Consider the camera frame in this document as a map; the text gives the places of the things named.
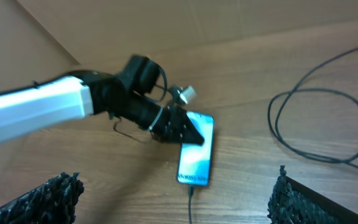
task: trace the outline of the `robotic arm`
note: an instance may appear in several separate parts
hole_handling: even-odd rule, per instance
[[[164,94],[173,99],[164,108],[144,96],[158,77],[164,78]],[[202,144],[204,138],[178,105],[195,93],[191,86],[167,89],[163,70],[147,57],[134,55],[124,70],[111,75],[92,70],[68,72],[45,83],[0,93],[0,142],[71,119],[107,111],[110,119],[123,117],[148,129],[159,141]]]

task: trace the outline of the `silver connector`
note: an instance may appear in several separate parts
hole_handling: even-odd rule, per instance
[[[189,104],[191,100],[193,100],[197,96],[193,87],[188,86],[185,88],[179,95],[180,99],[184,104]]]

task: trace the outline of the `phone screen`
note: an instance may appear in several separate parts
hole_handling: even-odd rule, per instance
[[[181,146],[177,180],[179,183],[206,186],[211,168],[214,118],[188,111],[187,117],[204,137],[203,145],[183,143]]]

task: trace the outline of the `smartphone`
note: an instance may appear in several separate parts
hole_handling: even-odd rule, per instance
[[[177,181],[182,184],[207,186],[211,169],[214,118],[193,111],[187,111],[186,115],[204,137],[204,144],[181,145]]]

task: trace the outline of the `wooden tabletop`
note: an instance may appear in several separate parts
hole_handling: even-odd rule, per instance
[[[267,125],[273,96],[357,46],[353,21],[149,55],[169,84],[196,89],[197,99],[185,109],[215,118],[211,182],[195,191],[193,223],[269,223],[267,202],[280,165],[291,178],[358,213],[358,170],[297,156],[274,140]],[[126,60],[84,67],[117,72]],[[303,87],[333,88],[358,99],[358,52],[324,67]],[[100,114],[16,140],[0,176],[0,205],[62,171],[80,172],[85,192],[77,224],[188,223],[187,186],[175,180],[179,145],[138,143],[115,133],[115,121]],[[358,107],[341,96],[296,94],[279,125],[289,143],[306,151],[345,158],[358,150]],[[119,128],[149,137],[127,121]]]

